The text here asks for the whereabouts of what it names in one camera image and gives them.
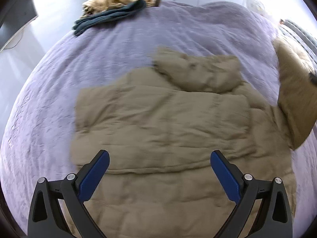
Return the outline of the beige puffer jacket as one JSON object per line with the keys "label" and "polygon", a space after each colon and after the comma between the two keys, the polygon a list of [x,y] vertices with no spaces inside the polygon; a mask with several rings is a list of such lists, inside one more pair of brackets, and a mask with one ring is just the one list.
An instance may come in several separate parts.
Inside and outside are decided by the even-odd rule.
{"label": "beige puffer jacket", "polygon": [[85,204],[107,237],[215,235],[233,209],[212,173],[215,150],[258,179],[280,177],[295,213],[291,153],[316,122],[316,87],[300,45],[277,39],[274,47],[275,106],[242,78],[237,57],[168,48],[152,67],[79,92],[72,162],[82,167],[102,149],[110,154]]}

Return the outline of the lavender fleece bed blanket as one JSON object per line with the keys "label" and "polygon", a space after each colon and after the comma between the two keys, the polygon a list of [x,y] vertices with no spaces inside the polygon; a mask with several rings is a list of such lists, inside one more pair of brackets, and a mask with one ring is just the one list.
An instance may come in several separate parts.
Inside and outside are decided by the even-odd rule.
{"label": "lavender fleece bed blanket", "polygon": [[[270,105],[278,102],[279,29],[263,16],[231,2],[193,7],[163,2],[135,16],[104,23],[80,36],[67,34],[42,58],[19,93],[2,139],[1,186],[22,230],[37,180],[62,179],[81,169],[72,162],[75,106],[85,88],[109,85],[134,69],[152,67],[160,48],[190,56],[233,55],[242,78]],[[291,153],[297,207],[293,235],[316,217],[316,122]]]}

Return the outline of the dark teal knit garment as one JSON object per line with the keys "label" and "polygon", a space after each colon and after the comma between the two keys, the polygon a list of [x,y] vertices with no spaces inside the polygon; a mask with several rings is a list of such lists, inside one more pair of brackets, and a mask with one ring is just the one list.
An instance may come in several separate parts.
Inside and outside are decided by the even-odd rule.
{"label": "dark teal knit garment", "polygon": [[115,22],[134,16],[145,8],[146,2],[144,0],[137,0],[118,9],[106,10],[84,17],[75,22],[75,25],[73,26],[74,35],[80,36],[87,29],[102,23]]}

